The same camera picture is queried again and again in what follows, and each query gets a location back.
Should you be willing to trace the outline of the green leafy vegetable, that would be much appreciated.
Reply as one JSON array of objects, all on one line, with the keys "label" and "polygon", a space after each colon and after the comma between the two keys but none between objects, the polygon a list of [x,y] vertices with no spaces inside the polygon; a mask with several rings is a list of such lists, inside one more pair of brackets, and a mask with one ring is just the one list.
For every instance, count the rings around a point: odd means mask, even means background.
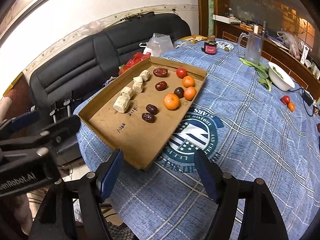
[{"label": "green leafy vegetable", "polygon": [[239,58],[239,60],[243,64],[245,64],[245,65],[247,65],[249,67],[253,67],[256,70],[256,72],[257,72],[257,74],[259,76],[258,82],[262,86],[264,86],[269,92],[272,90],[272,88],[271,88],[272,81],[271,81],[271,79],[269,77],[268,68],[267,67],[265,67],[262,63],[255,64],[255,63],[247,61],[247,60],[245,60],[245,59],[243,59],[241,57]]}]

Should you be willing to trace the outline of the black leather sofa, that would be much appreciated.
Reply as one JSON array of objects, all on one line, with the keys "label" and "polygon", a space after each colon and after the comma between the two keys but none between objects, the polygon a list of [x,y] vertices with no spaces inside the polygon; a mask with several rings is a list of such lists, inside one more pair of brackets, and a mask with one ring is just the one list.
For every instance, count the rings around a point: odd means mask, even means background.
[{"label": "black leather sofa", "polygon": [[118,76],[119,67],[142,52],[140,43],[155,33],[168,35],[173,42],[191,35],[187,22],[170,13],[134,17],[89,35],[33,72],[29,86],[35,106],[48,111],[70,92],[85,100],[110,77]]}]

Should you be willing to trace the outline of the red plastic bag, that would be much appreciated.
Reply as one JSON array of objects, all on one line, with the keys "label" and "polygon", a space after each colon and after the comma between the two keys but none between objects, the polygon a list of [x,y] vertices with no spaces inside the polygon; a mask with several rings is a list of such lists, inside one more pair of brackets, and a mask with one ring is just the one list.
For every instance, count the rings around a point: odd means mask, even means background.
[{"label": "red plastic bag", "polygon": [[150,52],[147,52],[146,54],[143,54],[141,52],[135,53],[135,55],[133,55],[133,57],[126,64],[119,67],[119,75],[123,74],[124,72],[134,67],[136,64],[140,63],[144,59],[149,58],[150,56]]}]

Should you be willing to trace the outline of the dark plum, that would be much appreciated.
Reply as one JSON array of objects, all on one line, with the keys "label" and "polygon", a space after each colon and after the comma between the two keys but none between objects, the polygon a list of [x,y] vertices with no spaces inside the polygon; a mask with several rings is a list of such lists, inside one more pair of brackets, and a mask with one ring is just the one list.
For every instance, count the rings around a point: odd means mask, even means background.
[{"label": "dark plum", "polygon": [[182,87],[177,87],[175,90],[174,90],[174,94],[176,96],[178,96],[179,99],[183,98],[184,97],[184,89]]}]

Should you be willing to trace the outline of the black power adapter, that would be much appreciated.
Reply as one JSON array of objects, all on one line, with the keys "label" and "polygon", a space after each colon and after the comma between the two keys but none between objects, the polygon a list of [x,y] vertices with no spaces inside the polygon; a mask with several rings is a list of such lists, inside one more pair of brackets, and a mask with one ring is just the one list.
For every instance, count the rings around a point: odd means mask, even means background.
[{"label": "black power adapter", "polygon": [[306,102],[306,104],[308,106],[313,105],[314,99],[313,99],[312,95],[307,90],[303,90],[302,98],[303,98],[304,102]]}]

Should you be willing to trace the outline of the clear plastic pitcher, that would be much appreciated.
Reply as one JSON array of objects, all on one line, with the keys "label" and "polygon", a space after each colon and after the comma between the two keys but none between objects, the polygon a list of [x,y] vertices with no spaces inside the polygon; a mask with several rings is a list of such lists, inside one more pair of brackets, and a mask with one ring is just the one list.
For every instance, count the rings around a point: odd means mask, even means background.
[{"label": "clear plastic pitcher", "polygon": [[[243,38],[247,38],[246,48],[241,48],[241,41]],[[238,55],[240,58],[249,61],[254,64],[260,62],[261,52],[263,49],[264,39],[262,36],[255,33],[241,33],[238,38]]]}]

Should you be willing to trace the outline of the brown cardboard box tray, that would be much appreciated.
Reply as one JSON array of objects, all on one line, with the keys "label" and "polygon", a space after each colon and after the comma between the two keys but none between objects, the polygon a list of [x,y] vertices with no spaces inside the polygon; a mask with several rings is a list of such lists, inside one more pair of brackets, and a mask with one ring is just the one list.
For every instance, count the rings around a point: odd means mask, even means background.
[{"label": "brown cardboard box tray", "polygon": [[[164,97],[182,85],[182,80],[176,75],[176,69],[179,67],[184,68],[188,75],[194,78],[195,88],[200,90],[207,75],[205,69],[160,57],[150,57],[112,81],[89,101],[78,116],[109,148],[121,149],[125,161],[131,166],[138,170],[147,170],[192,104],[191,101],[181,99],[176,110],[168,110],[163,105]],[[151,75],[144,83],[143,91],[133,95],[127,111],[117,112],[113,105],[121,90],[126,86],[132,87],[133,78],[143,70],[153,72],[156,68],[167,69],[168,76],[160,78]],[[160,81],[168,84],[167,89],[155,89],[155,84]],[[142,119],[142,114],[148,112],[148,104],[156,106],[159,110],[154,123]]]}]

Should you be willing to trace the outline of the orange tangerine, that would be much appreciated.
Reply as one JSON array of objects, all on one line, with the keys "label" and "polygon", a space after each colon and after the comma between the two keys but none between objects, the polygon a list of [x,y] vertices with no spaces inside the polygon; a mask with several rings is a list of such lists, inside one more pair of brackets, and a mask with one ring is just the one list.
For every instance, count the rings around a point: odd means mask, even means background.
[{"label": "orange tangerine", "polygon": [[292,103],[292,102],[289,102],[289,103],[287,104],[287,107],[288,107],[288,109],[289,109],[291,112],[293,112],[293,111],[295,110],[295,105],[294,105],[294,103]]},{"label": "orange tangerine", "polygon": [[195,87],[190,86],[184,91],[184,98],[185,100],[192,101],[195,98],[196,94],[197,90],[195,89]]},{"label": "orange tangerine", "polygon": [[182,85],[186,88],[194,87],[195,86],[195,80],[193,77],[187,75],[182,79]]},{"label": "orange tangerine", "polygon": [[176,110],[180,106],[180,99],[174,93],[169,93],[164,97],[163,105],[168,110]]}]

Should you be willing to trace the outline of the white bowl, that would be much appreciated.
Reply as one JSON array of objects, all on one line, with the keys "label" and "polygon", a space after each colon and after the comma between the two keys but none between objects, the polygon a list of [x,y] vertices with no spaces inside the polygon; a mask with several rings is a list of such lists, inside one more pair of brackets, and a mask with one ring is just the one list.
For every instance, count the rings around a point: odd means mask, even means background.
[{"label": "white bowl", "polygon": [[268,62],[268,75],[273,84],[284,92],[295,88],[295,83],[289,74],[271,61]]}]

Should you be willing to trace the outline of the clear plastic bag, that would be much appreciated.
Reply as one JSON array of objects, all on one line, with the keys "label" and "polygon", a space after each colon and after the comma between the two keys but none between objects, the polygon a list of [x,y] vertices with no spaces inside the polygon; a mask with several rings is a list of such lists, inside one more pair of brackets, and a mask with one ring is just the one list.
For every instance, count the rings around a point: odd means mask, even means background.
[{"label": "clear plastic bag", "polygon": [[143,54],[150,53],[154,57],[160,57],[174,48],[169,35],[158,33],[154,33],[148,42],[141,42],[139,46],[144,48]]}]

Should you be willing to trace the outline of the wrinkled red date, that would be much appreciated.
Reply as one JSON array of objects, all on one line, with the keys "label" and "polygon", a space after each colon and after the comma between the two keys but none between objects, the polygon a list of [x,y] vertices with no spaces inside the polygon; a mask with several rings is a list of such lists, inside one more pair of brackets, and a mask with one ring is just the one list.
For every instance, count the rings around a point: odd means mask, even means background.
[{"label": "wrinkled red date", "polygon": [[153,70],[153,74],[156,77],[167,77],[168,76],[168,70],[165,68],[156,68]]}]

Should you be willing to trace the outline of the red tomato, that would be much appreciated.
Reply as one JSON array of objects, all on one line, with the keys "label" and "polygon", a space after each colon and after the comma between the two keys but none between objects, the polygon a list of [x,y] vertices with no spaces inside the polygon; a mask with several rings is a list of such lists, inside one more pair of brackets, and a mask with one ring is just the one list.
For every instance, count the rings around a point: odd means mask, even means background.
[{"label": "red tomato", "polygon": [[180,79],[183,79],[185,76],[187,76],[187,71],[184,68],[177,68],[176,69],[176,75]]},{"label": "red tomato", "polygon": [[283,96],[280,100],[285,105],[288,105],[291,102],[290,97],[287,95]]}]

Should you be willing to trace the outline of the black red jar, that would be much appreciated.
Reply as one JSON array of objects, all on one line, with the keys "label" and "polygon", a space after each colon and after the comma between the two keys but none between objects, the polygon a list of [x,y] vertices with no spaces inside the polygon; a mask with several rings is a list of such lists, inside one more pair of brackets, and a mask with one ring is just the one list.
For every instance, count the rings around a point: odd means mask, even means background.
[{"label": "black red jar", "polygon": [[215,55],[217,51],[215,35],[208,35],[208,38],[204,41],[203,51],[209,55]]}]

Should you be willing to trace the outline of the orange tangerine by tomato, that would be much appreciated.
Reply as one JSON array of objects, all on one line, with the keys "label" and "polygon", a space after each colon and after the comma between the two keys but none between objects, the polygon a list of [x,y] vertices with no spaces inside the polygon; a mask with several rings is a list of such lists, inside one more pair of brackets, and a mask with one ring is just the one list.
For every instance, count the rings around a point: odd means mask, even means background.
[{"label": "orange tangerine by tomato", "polygon": [[287,104],[287,107],[288,107],[288,109],[289,109],[291,112],[293,112],[293,111],[295,110],[295,105],[294,105],[294,103],[292,103],[292,102],[289,102],[289,103]]}]

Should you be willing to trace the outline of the blue plaid tablecloth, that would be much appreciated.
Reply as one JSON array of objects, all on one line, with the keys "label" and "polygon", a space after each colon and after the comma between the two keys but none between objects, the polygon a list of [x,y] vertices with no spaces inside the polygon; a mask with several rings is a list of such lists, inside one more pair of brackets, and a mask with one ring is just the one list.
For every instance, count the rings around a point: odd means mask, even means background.
[{"label": "blue plaid tablecloth", "polygon": [[168,146],[147,171],[124,165],[111,204],[139,239],[203,239],[216,204],[193,162],[200,148],[240,180],[262,178],[274,197],[289,239],[300,239],[319,210],[319,116],[301,91],[267,90],[236,51],[215,55],[189,45],[165,59],[194,65],[208,76]]}]

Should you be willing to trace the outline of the dark red date small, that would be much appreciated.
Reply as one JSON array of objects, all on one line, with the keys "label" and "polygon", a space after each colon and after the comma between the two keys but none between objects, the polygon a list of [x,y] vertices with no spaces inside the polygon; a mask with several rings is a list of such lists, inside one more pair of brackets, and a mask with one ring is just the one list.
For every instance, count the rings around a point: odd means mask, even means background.
[{"label": "dark red date small", "polygon": [[156,115],[159,112],[158,108],[152,104],[148,104],[146,110],[153,115]]}]

